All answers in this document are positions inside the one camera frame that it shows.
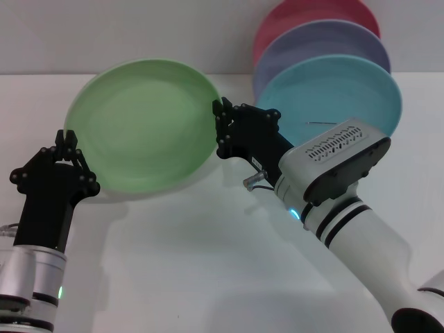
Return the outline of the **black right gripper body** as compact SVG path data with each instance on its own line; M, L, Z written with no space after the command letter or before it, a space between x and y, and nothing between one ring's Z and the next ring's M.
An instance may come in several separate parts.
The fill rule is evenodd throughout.
M257 161L266 172L266 181L275 186L282 172L278 166L282 156L293 145L279 133L279 113L236 113L230 126L232 153L250 164Z

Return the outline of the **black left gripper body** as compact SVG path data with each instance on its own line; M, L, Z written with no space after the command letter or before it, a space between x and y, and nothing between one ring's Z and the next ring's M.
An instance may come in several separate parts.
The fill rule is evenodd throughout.
M79 172L69 164L56 163L52 187L20 187L26 196L14 244L64 250L74 209L86 197Z

